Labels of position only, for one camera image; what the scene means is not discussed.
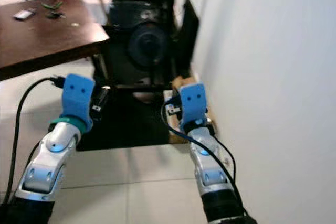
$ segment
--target wooden table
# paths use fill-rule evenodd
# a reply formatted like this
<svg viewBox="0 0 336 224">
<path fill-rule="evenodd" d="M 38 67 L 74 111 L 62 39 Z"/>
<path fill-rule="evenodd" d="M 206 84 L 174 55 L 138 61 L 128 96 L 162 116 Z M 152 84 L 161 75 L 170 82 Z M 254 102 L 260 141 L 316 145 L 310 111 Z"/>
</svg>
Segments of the wooden table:
<svg viewBox="0 0 336 224">
<path fill-rule="evenodd" d="M 109 36 L 96 23 L 81 0 L 62 0 L 59 11 L 66 18 L 48 19 L 41 2 L 34 0 L 0 6 L 0 80 L 51 67 L 101 52 Z M 26 21 L 18 11 L 36 8 Z"/>
</svg>

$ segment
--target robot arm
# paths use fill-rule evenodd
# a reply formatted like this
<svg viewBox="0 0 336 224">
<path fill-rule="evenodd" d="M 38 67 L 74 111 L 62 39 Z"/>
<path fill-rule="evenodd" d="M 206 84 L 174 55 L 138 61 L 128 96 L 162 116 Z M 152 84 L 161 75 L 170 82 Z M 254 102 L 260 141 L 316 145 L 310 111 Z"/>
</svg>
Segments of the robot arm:
<svg viewBox="0 0 336 224">
<path fill-rule="evenodd" d="M 182 86 L 179 95 L 179 99 L 172 99 L 168 111 L 170 114 L 177 114 L 180 119 L 180 132 L 203 144 L 219 158 L 219 144 L 211 135 L 209 130 L 211 126 L 207 124 L 205 115 L 204 86 L 202 84 Z M 195 164 L 196 182 L 208 223 L 255 224 L 256 221 L 252 217 L 244 215 L 245 210 L 239 192 L 231 183 L 234 181 L 228 177 L 230 175 L 219 166 L 209 152 L 195 142 L 190 142 L 190 154 Z"/>
<path fill-rule="evenodd" d="M 48 223 L 68 158 L 75 151 L 83 133 L 98 120 L 109 87 L 92 98 L 94 82 L 70 74 L 64 83 L 62 115 L 51 123 L 52 130 L 39 142 L 35 158 L 29 162 L 7 206 L 4 223 Z"/>
</svg>

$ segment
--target blue foam pad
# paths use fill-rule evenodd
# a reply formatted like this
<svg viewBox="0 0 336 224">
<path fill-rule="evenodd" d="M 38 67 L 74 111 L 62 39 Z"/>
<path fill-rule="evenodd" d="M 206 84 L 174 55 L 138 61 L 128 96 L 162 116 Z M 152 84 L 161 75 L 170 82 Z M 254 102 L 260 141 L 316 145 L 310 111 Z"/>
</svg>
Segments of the blue foam pad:
<svg viewBox="0 0 336 224">
<path fill-rule="evenodd" d="M 205 123 L 206 96 L 204 85 L 198 83 L 182 86 L 180 95 L 182 102 L 180 127 L 183 128 L 184 124 L 195 120 L 203 120 L 203 123 Z"/>
<path fill-rule="evenodd" d="M 86 132 L 93 126 L 90 118 L 90 102 L 94 87 L 94 81 L 73 73 L 66 77 L 63 87 L 63 113 L 60 117 L 75 116 L 83 120 L 87 126 Z"/>
</svg>

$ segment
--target black panel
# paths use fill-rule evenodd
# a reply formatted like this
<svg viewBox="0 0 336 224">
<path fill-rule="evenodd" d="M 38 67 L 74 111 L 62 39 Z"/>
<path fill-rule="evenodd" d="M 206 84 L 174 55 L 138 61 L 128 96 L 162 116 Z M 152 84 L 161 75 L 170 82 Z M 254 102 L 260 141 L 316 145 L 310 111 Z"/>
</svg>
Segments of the black panel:
<svg viewBox="0 0 336 224">
<path fill-rule="evenodd" d="M 199 20 L 190 0 L 184 4 L 184 18 L 178 34 L 176 65 L 179 75 L 189 77 L 190 62 L 192 60 Z"/>
<path fill-rule="evenodd" d="M 85 134 L 78 151 L 167 144 L 169 134 L 160 119 L 161 95 L 144 104 L 131 93 L 117 92 L 105 107 L 102 121 Z"/>
</svg>

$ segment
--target small object on table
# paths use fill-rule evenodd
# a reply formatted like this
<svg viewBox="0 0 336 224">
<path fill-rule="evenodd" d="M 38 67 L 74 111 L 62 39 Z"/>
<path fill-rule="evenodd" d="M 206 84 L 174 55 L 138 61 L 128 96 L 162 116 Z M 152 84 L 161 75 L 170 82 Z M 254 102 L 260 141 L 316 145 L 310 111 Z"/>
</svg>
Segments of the small object on table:
<svg viewBox="0 0 336 224">
<path fill-rule="evenodd" d="M 47 9 L 50 9 L 50 10 L 57 10 L 63 4 L 63 1 L 58 1 L 54 5 L 48 5 L 48 4 L 43 3 L 43 2 L 41 2 L 41 4 L 44 8 L 47 8 Z"/>
<path fill-rule="evenodd" d="M 24 21 L 30 17 L 32 17 L 36 12 L 36 9 L 29 8 L 27 10 L 21 10 L 20 12 L 14 14 L 13 18 L 19 21 Z"/>
<path fill-rule="evenodd" d="M 50 19 L 56 19 L 56 18 L 66 18 L 66 16 L 64 15 L 64 13 L 58 13 L 54 10 L 51 10 L 49 13 L 47 13 L 47 18 Z"/>
</svg>

